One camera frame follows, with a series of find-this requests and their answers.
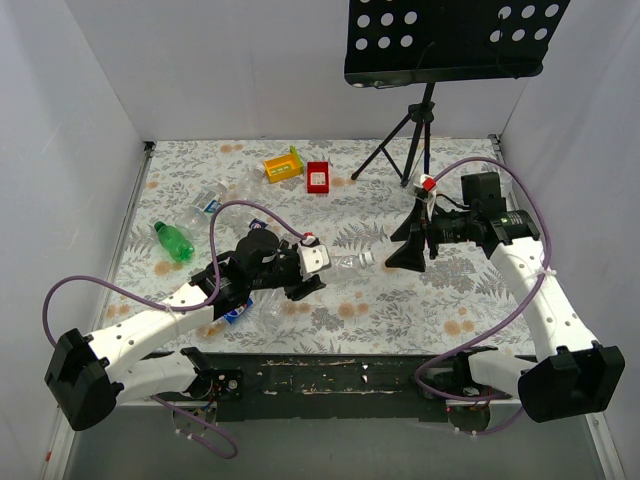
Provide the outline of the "clear bottle blue cap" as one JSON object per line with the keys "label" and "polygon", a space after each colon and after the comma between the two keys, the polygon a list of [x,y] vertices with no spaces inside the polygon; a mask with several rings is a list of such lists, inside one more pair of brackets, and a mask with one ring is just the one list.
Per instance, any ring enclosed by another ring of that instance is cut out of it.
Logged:
{"label": "clear bottle blue cap", "polygon": [[231,327],[253,326],[259,333],[275,332],[282,323],[280,309],[285,296],[280,290],[252,294],[247,302],[216,319],[205,329],[206,338],[220,335]]}

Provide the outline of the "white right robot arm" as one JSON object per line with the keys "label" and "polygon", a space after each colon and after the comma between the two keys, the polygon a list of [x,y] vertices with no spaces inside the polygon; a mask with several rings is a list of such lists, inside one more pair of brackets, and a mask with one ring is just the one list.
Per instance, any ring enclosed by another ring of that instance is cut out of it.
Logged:
{"label": "white right robot arm", "polygon": [[436,204],[435,179],[418,177],[414,207],[392,236],[401,246],[385,264],[423,273],[440,246],[474,243],[517,301],[514,314],[526,322],[535,358],[468,344],[452,353],[452,374],[435,373],[438,362],[431,360],[416,371],[416,382],[451,400],[505,394],[538,423],[604,411],[625,367],[620,349],[603,346],[582,323],[546,264],[548,249],[534,220],[524,210],[508,209],[498,174],[465,175],[461,187],[463,208],[445,211]]}

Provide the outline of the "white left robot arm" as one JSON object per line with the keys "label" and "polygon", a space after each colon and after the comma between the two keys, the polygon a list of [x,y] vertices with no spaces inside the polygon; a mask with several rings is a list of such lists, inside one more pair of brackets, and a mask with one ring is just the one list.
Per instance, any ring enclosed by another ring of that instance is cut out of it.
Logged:
{"label": "white left robot arm", "polygon": [[158,307],[88,334],[62,334],[45,383],[75,431],[130,400],[165,392],[203,399],[215,382],[202,354],[153,352],[242,306],[254,291],[280,289],[301,300],[323,288],[320,273],[330,266],[327,247],[313,236],[290,245],[267,229],[252,230]]}

